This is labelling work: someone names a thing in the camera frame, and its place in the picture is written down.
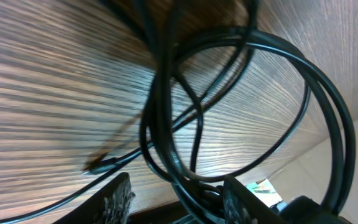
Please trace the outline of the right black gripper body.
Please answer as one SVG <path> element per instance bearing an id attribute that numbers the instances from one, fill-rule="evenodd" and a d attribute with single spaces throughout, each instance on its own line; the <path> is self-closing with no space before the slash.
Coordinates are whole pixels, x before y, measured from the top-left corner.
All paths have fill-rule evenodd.
<path id="1" fill-rule="evenodd" d="M 323 210 L 306 196 L 292 200 L 279 216 L 291 224 L 350 224 L 349 220 Z"/>

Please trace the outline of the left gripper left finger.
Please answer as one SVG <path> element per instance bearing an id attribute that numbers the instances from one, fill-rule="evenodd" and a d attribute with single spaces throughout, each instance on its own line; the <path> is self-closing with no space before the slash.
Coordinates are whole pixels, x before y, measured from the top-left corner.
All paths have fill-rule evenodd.
<path id="1" fill-rule="evenodd" d="M 123 172 L 54 224 L 125 224 L 134 198 L 129 174 Z"/>

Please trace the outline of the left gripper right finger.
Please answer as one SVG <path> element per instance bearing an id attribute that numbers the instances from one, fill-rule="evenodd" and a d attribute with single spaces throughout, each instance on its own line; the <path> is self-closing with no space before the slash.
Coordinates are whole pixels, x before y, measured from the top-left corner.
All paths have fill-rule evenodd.
<path id="1" fill-rule="evenodd" d="M 287 224 L 230 175 L 224 179 L 223 205 L 226 224 Z"/>

